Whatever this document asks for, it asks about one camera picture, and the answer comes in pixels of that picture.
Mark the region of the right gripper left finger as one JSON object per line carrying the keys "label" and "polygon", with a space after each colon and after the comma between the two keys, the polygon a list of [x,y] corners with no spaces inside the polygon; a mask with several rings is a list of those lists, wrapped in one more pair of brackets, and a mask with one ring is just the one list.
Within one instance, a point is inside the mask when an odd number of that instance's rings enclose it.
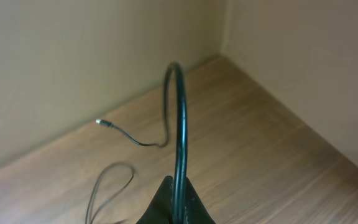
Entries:
{"label": "right gripper left finger", "polygon": [[152,201],[137,224],[172,224],[173,177],[168,175],[160,184]]}

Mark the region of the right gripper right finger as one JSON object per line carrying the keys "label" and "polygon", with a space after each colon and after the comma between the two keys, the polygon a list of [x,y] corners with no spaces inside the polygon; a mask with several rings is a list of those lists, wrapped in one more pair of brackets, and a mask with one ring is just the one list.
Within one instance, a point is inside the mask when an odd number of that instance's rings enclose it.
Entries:
{"label": "right gripper right finger", "polygon": [[185,189],[185,224],[215,224],[196,193],[189,178],[186,178]]}

